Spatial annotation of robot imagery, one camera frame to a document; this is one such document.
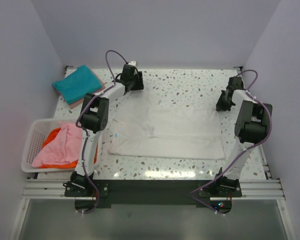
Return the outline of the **white t shirt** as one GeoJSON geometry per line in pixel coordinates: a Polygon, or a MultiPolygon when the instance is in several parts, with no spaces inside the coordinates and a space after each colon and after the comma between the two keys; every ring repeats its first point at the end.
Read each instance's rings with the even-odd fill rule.
{"type": "Polygon", "coordinates": [[[161,98],[148,91],[132,91],[113,120],[108,153],[224,160],[219,113],[207,107],[166,106],[161,98]]]}

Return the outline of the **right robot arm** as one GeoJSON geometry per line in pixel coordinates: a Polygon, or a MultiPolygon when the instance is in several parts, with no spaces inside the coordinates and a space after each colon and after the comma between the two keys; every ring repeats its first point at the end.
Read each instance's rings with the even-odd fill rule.
{"type": "Polygon", "coordinates": [[[273,126],[273,106],[253,97],[238,76],[229,78],[216,103],[216,110],[230,111],[233,106],[240,107],[234,124],[235,144],[225,169],[219,170],[212,185],[213,192],[220,197],[238,187],[242,169],[251,152],[269,138],[273,126]]]}

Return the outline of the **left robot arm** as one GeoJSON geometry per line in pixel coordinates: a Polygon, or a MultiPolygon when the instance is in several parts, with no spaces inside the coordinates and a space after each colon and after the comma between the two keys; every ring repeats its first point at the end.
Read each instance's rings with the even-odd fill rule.
{"type": "Polygon", "coordinates": [[[82,129],[82,144],[79,159],[70,183],[82,196],[89,196],[94,190],[95,153],[102,131],[109,119],[110,103],[130,91],[143,90],[143,74],[137,69],[137,62],[126,63],[114,82],[99,93],[88,93],[83,99],[80,115],[75,125],[82,129]]]}

